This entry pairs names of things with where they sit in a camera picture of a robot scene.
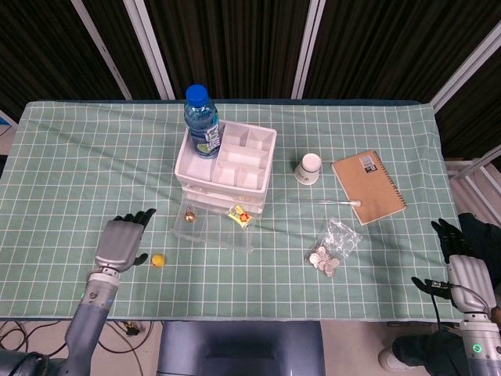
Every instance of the paper cup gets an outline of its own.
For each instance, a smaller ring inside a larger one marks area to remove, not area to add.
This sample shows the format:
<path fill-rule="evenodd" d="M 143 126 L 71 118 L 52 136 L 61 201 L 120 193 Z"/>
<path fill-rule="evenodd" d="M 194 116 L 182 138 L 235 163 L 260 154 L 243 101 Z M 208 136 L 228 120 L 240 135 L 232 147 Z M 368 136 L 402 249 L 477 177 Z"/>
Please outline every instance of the paper cup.
<path fill-rule="evenodd" d="M 314 153 L 306 154 L 294 170 L 294 176 L 301 184 L 311 186 L 320 176 L 322 160 Z"/>

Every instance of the plastic bag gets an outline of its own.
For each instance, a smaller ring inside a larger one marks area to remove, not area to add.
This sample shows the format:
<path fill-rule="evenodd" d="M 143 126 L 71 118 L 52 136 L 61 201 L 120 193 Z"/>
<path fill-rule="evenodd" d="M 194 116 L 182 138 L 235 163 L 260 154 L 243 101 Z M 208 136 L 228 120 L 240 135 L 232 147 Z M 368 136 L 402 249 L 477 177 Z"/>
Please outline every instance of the plastic bag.
<path fill-rule="evenodd" d="M 336 268 L 348 258 L 361 240 L 362 235 L 341 221 L 329 219 L 326 232 L 317 237 L 305 260 L 326 276 L 333 277 Z"/>

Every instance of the blue bottle cap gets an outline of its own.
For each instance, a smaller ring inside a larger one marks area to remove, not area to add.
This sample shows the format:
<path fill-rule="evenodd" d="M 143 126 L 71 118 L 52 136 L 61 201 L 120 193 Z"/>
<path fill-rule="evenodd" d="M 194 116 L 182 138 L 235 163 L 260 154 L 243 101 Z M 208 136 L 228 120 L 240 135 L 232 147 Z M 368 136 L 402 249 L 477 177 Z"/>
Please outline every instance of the blue bottle cap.
<path fill-rule="evenodd" d="M 186 90 L 186 100 L 188 104 L 193 107 L 202 107 L 209 101 L 209 94 L 203 85 L 191 85 Z"/>

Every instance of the brown notebook cover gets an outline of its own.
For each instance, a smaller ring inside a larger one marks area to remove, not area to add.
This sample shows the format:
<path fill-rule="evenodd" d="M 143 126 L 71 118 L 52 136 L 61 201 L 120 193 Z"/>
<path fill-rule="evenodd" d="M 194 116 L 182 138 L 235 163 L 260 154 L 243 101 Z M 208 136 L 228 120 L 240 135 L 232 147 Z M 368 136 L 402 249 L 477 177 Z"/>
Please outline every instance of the brown notebook cover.
<path fill-rule="evenodd" d="M 366 225 L 405 209 L 402 195 L 374 150 L 334 162 L 332 168 L 348 199 L 362 202 L 361 206 L 353 207 L 360 224 Z"/>

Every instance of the small yellow ball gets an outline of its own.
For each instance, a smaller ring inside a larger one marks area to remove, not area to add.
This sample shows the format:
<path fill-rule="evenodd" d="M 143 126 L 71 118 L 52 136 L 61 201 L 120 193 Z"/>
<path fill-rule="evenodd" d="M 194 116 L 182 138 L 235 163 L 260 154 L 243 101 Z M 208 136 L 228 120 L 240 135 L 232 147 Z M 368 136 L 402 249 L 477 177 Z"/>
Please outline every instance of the small yellow ball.
<path fill-rule="evenodd" d="M 165 265 L 165 257 L 164 255 L 161 255 L 160 253 L 156 253 L 155 255 L 151 256 L 151 265 L 160 268 Z"/>

